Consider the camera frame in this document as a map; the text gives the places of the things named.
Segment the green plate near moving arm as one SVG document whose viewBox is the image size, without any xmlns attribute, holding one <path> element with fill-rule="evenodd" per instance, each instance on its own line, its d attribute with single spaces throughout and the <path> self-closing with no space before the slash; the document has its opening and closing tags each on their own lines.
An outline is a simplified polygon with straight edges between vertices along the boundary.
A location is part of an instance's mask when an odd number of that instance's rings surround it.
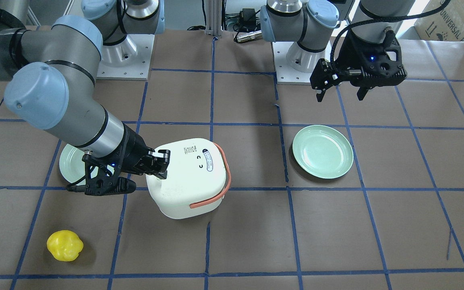
<svg viewBox="0 0 464 290">
<path fill-rule="evenodd" d="M 85 163 L 82 158 L 88 153 L 93 154 L 89 150 L 81 150 L 70 144 L 67 144 L 61 152 L 59 160 L 59 169 L 64 179 L 68 181 L 70 189 L 76 189 L 77 192 L 82 192 L 86 189 L 85 186 Z"/>
</svg>

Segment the green plate near still arm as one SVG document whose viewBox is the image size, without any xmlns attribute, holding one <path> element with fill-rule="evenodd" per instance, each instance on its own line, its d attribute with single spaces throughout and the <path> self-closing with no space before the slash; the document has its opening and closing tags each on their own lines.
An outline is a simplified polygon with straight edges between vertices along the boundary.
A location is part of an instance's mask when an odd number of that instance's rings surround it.
<svg viewBox="0 0 464 290">
<path fill-rule="evenodd" d="M 292 152 L 304 171 L 322 179 L 344 176 L 354 162 L 353 147 L 346 136 L 324 125 L 299 130 L 292 141 Z"/>
</svg>

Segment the white arm base plate second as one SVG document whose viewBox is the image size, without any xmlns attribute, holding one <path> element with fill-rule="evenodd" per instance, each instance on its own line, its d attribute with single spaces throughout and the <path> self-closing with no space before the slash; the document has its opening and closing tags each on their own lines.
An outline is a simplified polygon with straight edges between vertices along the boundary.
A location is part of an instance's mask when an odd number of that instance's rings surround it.
<svg viewBox="0 0 464 290">
<path fill-rule="evenodd" d="M 297 42 L 273 42 L 273 60 L 279 84 L 310 85 L 310 77 L 319 59 L 329 60 L 331 44 L 318 53 L 302 49 Z"/>
</svg>

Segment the black gripper pressing arm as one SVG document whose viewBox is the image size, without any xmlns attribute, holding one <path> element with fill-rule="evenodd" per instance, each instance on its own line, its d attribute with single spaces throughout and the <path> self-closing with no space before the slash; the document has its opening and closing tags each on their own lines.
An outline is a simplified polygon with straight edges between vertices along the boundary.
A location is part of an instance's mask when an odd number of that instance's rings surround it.
<svg viewBox="0 0 464 290">
<path fill-rule="evenodd" d="M 168 176 L 170 150 L 154 150 L 144 143 L 144 140 L 134 130 L 124 125 L 124 134 L 117 148 L 109 155 L 96 157 L 85 153 L 82 160 L 85 163 L 85 186 L 82 191 L 87 196 L 110 196 L 132 193 L 136 183 L 121 173 L 131 173 L 138 176 L 147 174 L 165 180 Z"/>
</svg>

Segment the white arm base plate first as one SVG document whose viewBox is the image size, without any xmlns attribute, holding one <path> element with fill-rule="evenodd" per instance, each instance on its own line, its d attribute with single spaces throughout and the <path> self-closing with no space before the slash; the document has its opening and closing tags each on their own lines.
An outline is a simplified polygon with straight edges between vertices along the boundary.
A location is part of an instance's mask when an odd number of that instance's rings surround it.
<svg viewBox="0 0 464 290">
<path fill-rule="evenodd" d="M 154 40 L 154 35 L 132 34 L 119 44 L 103 46 L 97 79 L 146 81 Z"/>
</svg>

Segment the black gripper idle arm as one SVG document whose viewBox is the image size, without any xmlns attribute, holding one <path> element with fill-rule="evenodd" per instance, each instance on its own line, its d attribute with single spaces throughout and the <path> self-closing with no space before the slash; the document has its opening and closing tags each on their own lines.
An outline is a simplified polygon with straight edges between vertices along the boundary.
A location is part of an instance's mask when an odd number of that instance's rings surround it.
<svg viewBox="0 0 464 290">
<path fill-rule="evenodd" d="M 401 57 L 401 46 L 390 27 L 383 31 L 381 43 L 370 43 L 347 32 L 337 59 L 319 59 L 311 74 L 317 101 L 322 102 L 326 90 L 343 81 L 359 88 L 356 93 L 359 101 L 375 87 L 401 84 L 407 78 Z"/>
</svg>

